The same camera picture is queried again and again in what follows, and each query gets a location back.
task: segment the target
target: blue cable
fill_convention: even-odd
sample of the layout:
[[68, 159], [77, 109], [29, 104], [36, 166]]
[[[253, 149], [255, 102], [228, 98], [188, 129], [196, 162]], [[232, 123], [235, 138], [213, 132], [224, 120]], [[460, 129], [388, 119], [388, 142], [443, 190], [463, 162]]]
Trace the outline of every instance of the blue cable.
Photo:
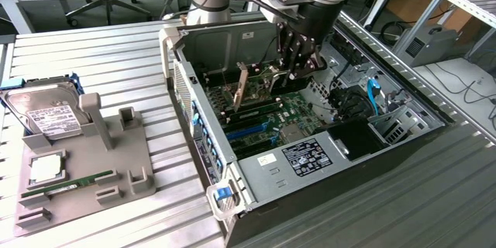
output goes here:
[[368, 96], [369, 96], [369, 99], [371, 99], [371, 103], [373, 105], [373, 109], [375, 109], [375, 115], [377, 116], [379, 115], [379, 109], [377, 109], [377, 104], [375, 102], [375, 98], [373, 98], [373, 91], [380, 91], [380, 85], [379, 85], [379, 82], [375, 78], [371, 78], [368, 83], [367, 83], [367, 93], [368, 93]]

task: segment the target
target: vent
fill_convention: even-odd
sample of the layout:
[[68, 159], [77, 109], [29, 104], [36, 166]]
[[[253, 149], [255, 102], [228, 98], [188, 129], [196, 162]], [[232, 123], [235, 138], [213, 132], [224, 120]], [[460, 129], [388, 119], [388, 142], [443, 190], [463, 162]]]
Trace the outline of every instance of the vent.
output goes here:
[[177, 101], [181, 105], [183, 111], [185, 112], [185, 117], [189, 122], [192, 119], [192, 96], [189, 94], [189, 90], [187, 87], [187, 82], [184, 81], [184, 77], [180, 73], [179, 69], [180, 65], [177, 63], [173, 67], [173, 80], [175, 80], [175, 90], [177, 95]]
[[405, 52], [407, 54], [409, 54], [411, 57], [416, 57], [417, 54], [420, 53], [421, 51], [421, 48], [425, 46], [424, 42], [420, 41], [419, 38], [415, 38], [411, 45], [408, 46]]

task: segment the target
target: blue pcie slot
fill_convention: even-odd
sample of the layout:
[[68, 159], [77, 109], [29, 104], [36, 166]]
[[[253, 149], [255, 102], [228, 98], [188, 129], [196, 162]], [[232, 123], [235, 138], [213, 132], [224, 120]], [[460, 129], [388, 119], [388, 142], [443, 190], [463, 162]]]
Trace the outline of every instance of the blue pcie slot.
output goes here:
[[263, 123], [263, 124], [260, 124], [257, 126], [253, 126], [251, 128], [247, 128], [247, 129], [244, 129], [241, 131], [232, 132], [232, 133], [227, 134], [225, 137], [231, 141], [233, 139], [243, 138], [244, 136], [248, 136], [251, 134], [265, 132], [268, 124], [269, 124], [269, 122], [265, 122], [265, 123]]

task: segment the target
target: warning label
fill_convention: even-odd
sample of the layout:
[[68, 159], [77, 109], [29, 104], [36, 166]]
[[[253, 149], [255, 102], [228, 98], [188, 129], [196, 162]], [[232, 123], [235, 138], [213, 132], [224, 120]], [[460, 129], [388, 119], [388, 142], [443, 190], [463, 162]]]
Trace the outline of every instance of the warning label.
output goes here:
[[47, 136], [59, 135], [80, 129], [71, 106], [33, 110], [28, 112], [28, 116]]
[[308, 141], [284, 148], [283, 153], [300, 177], [304, 177], [307, 174], [311, 174], [332, 164], [316, 139], [309, 139]]

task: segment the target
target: office chair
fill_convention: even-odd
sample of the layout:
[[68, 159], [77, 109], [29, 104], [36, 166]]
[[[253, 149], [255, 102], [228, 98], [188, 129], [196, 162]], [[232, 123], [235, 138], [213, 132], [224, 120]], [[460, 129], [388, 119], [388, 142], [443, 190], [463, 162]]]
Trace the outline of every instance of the office chair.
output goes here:
[[[137, 0], [131, 0], [131, 3], [136, 4], [137, 3]], [[76, 19], [73, 19], [72, 17], [81, 14], [83, 12], [96, 8], [96, 7], [100, 7], [100, 6], [105, 6], [105, 9], [107, 9], [107, 25], [112, 25], [112, 21], [111, 21], [111, 11], [112, 11], [112, 5], [117, 5], [125, 9], [129, 9], [129, 10], [133, 10], [136, 11], [137, 13], [141, 13], [144, 15], [147, 15], [147, 20], [151, 21], [152, 20], [152, 16], [151, 16], [151, 12], [147, 11], [145, 9], [140, 8], [140, 7], [136, 7], [135, 5], [131, 5], [128, 3], [124, 3], [121, 2], [120, 0], [96, 0], [96, 1], [92, 1], [92, 0], [87, 0], [87, 4], [80, 7], [79, 9], [65, 13], [65, 19], [68, 20], [68, 24], [72, 26], [72, 27], [76, 27], [79, 22]]]

